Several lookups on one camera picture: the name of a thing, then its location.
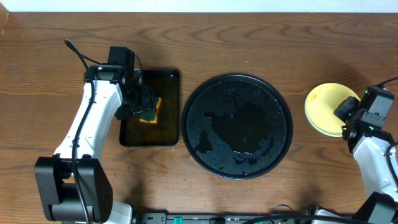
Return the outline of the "yellow plate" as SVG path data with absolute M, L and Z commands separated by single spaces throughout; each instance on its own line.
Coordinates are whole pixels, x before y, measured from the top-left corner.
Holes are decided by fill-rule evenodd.
M 323 83 L 316 86 L 307 95 L 304 103 L 308 122 L 324 135 L 342 137 L 341 127 L 345 124 L 334 115 L 334 110 L 349 96 L 359 100 L 359 96 L 353 90 L 339 83 Z

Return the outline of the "orange green sponge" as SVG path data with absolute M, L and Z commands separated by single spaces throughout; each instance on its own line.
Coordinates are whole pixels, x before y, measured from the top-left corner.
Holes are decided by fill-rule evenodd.
M 162 99 L 158 96 L 154 98 L 155 111 L 140 115 L 139 121 L 146 124 L 157 124 Z

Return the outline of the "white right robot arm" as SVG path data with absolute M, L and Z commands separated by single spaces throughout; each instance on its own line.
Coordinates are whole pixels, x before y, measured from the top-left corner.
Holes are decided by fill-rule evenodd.
M 361 121 L 368 112 L 353 96 L 340 103 L 334 115 L 345 124 L 342 138 L 357 162 L 367 200 L 352 219 L 367 223 L 397 223 L 397 162 L 392 135 Z

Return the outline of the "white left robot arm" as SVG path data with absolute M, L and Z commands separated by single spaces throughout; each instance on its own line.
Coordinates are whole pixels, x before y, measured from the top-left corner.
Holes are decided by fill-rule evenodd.
M 47 220 L 69 223 L 133 223 L 129 204 L 113 198 L 101 165 L 114 118 L 155 111 L 152 90 L 142 85 L 143 71 L 126 65 L 92 65 L 84 75 L 83 98 L 62 143 L 39 157 L 34 174 Z

